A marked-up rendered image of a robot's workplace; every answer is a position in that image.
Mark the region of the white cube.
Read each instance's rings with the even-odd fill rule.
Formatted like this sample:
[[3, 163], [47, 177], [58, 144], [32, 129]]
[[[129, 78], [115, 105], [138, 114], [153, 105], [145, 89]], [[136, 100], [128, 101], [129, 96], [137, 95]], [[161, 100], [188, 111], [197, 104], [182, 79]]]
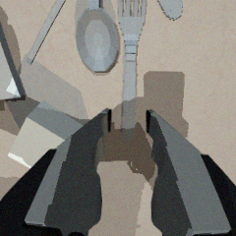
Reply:
[[8, 156], [32, 168], [50, 148], [58, 147], [83, 126], [42, 100], [26, 118]]

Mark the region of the grey spoon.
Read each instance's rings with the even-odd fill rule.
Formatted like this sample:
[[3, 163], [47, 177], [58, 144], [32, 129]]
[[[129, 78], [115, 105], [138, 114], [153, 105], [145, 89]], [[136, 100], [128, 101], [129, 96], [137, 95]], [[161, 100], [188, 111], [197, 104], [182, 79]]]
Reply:
[[111, 17], [99, 8], [99, 0], [88, 0], [75, 37], [82, 62], [93, 72], [105, 72], [115, 62], [118, 34]]
[[181, 0], [158, 0], [160, 6], [162, 7], [166, 17], [169, 19], [173, 18], [173, 20], [182, 16], [183, 4]]

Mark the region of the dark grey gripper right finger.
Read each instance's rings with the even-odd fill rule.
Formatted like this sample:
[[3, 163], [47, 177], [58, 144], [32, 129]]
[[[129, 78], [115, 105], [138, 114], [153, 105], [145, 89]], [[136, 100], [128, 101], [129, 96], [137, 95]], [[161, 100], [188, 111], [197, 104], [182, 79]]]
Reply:
[[146, 118], [158, 168], [152, 224], [162, 236], [236, 236], [236, 185], [152, 109]]

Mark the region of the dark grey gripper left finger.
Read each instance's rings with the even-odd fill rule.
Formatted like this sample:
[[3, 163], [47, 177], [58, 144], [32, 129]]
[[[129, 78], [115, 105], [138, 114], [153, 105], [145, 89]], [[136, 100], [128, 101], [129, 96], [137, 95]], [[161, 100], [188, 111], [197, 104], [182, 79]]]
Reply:
[[105, 108], [50, 149], [6, 193], [0, 201], [0, 236], [89, 236], [101, 219], [95, 169], [104, 157], [103, 133], [105, 137], [110, 132], [111, 115]]

